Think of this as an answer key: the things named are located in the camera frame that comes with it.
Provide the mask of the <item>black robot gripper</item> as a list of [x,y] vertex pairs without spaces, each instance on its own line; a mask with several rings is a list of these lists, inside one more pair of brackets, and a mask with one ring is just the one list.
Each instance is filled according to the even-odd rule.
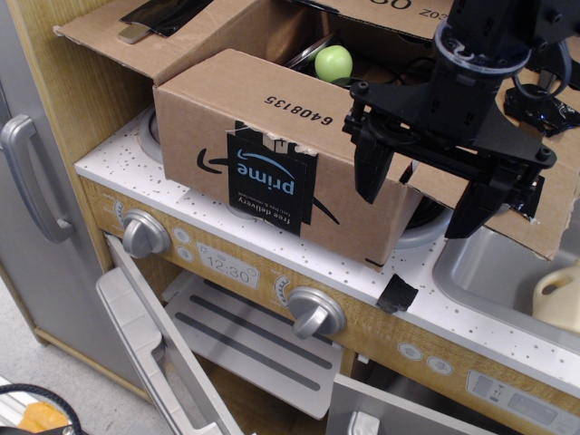
[[446,20],[433,42],[436,62],[427,82],[354,84],[343,129],[356,146],[356,190],[368,203],[396,153],[467,180],[445,233],[463,239],[502,205],[525,208],[535,199],[541,171],[556,162],[551,150],[517,132],[494,102],[505,79],[556,42],[556,30],[545,20]]

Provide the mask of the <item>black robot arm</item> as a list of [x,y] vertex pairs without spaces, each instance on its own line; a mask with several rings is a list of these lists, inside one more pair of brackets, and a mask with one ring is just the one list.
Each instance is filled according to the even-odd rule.
[[503,205],[525,205],[556,155],[508,121],[496,95],[532,53],[551,46],[561,53],[561,80],[568,82],[566,41],[578,30],[576,1],[454,2],[434,34],[428,81],[351,87],[344,130],[356,147],[357,192],[373,202],[392,157],[401,154],[468,182],[446,232],[450,239],[471,236]]

